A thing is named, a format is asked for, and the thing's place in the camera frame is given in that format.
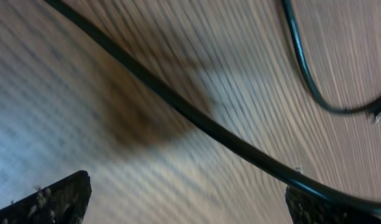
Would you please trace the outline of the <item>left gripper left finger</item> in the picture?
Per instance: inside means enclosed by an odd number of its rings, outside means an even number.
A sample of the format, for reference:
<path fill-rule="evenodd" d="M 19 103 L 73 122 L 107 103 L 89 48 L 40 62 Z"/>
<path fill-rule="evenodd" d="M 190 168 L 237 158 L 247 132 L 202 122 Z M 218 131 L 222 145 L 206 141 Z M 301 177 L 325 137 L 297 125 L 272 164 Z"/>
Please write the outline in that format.
<path fill-rule="evenodd" d="M 79 170 L 0 209 L 0 224 L 81 224 L 90 196 L 90 176 Z"/>

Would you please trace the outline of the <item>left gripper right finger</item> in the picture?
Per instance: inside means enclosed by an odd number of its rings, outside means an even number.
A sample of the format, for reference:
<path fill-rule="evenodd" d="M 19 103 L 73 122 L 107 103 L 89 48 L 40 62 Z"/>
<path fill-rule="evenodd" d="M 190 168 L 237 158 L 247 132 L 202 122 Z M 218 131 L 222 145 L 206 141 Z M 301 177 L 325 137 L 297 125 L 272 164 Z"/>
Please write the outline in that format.
<path fill-rule="evenodd" d="M 381 219 L 352 208 L 332 205 L 287 187 L 285 201 L 293 224 L 381 224 Z"/>

